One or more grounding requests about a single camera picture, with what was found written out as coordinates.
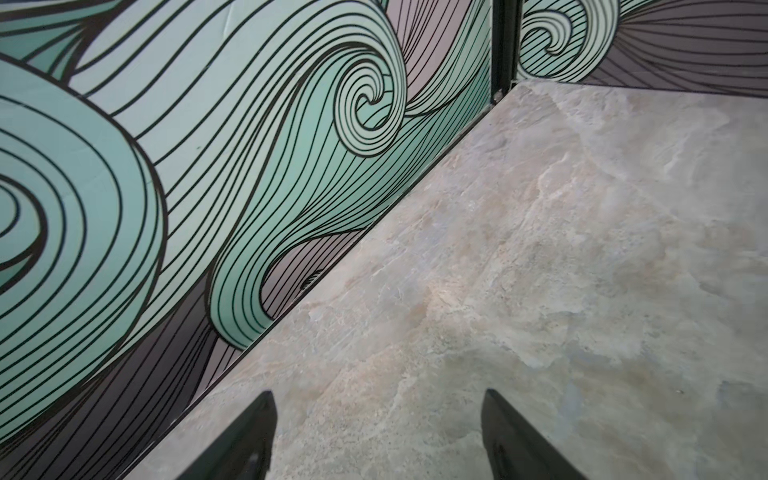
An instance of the patterned wall panel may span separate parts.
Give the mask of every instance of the patterned wall panel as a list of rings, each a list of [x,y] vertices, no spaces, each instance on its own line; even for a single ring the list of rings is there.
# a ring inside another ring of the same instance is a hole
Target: patterned wall panel
[[[768,0],[525,0],[518,78],[768,96]]]
[[[152,445],[482,112],[489,13],[0,5],[0,477]]]

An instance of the beige marble floor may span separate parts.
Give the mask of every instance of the beige marble floor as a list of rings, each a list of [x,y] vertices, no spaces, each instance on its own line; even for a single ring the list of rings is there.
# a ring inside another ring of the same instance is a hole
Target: beige marble floor
[[[262,390],[272,480],[490,480],[499,390],[589,478],[768,478],[768,101],[523,84],[128,476]]]

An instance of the black corner post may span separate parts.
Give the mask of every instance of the black corner post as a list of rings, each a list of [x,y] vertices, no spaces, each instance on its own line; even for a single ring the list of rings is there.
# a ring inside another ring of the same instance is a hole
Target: black corner post
[[[515,79],[523,0],[492,0],[491,99],[495,104]]]

